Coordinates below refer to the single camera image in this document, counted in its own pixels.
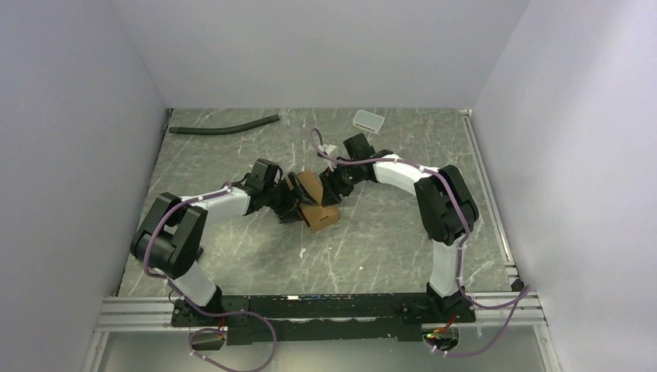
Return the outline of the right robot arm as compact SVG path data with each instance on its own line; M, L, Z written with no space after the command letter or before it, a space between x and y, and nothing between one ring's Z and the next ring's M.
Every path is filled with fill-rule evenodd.
M427 167L389 150L376 151L359 133L343 143L348 158L335 156L335 147L323 143L313 129L311 144L329 166L320 173L322 205L338 205L364 181L387 184L415 196L422 225L432 241L432 274L427 311L444 322L456 313L461 290L463 248L480 213L459 169L453 165Z

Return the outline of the brown cardboard box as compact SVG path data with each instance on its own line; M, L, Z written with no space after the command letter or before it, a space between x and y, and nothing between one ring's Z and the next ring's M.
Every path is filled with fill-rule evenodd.
M340 218L339 210L335 206L323 205L324 189L318 176L311 170L304 170L297 177L304 191L311 197L311 201L304 201L299 207L308 228L316 233L336 224Z

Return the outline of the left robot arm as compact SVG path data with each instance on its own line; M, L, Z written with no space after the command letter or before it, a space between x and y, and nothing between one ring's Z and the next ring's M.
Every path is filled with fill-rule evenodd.
M205 326L222 315L222 290L198 264L206 225L270 208L281 223L301 220L301 206L320 203L302 185L300 176L283 175L281 167L259 159L237 181L217 191L179 197L160 194L141 222L130 253L148 277L159 278L192 303L192 315Z

